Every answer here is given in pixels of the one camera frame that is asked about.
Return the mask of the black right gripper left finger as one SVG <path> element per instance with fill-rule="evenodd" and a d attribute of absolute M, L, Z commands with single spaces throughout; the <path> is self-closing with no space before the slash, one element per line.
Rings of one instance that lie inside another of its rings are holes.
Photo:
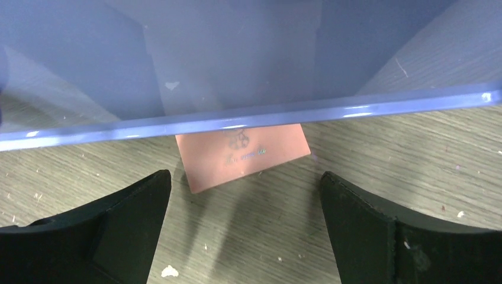
<path fill-rule="evenodd" d="M 146 283 L 171 192 L 168 170 L 69 211 L 1 228 L 2 283 Z"/>

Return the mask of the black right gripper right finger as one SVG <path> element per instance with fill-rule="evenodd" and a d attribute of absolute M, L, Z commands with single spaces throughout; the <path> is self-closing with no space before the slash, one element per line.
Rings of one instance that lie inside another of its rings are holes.
<path fill-rule="evenodd" d="M 342 283 L 500 283 L 501 231 L 422 214 L 326 172 L 320 201 Z"/>

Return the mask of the blue drawer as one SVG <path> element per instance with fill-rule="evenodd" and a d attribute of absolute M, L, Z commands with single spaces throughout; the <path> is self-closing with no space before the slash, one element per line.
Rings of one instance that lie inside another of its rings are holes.
<path fill-rule="evenodd" d="M 500 1 L 1 2 L 3 151 L 500 103 Z"/>

